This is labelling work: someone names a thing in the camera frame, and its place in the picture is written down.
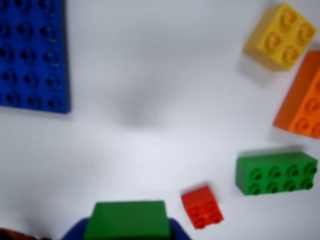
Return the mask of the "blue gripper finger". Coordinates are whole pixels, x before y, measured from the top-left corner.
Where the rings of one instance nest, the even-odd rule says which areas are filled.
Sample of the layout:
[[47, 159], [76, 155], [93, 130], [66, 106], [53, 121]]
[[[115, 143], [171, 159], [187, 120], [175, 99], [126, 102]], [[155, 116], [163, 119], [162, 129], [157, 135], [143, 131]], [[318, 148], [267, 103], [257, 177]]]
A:
[[191, 240], [182, 226], [174, 218], [169, 218], [170, 240]]
[[83, 240], [86, 227], [90, 218], [86, 217], [79, 220], [69, 231], [61, 238], [62, 240]]

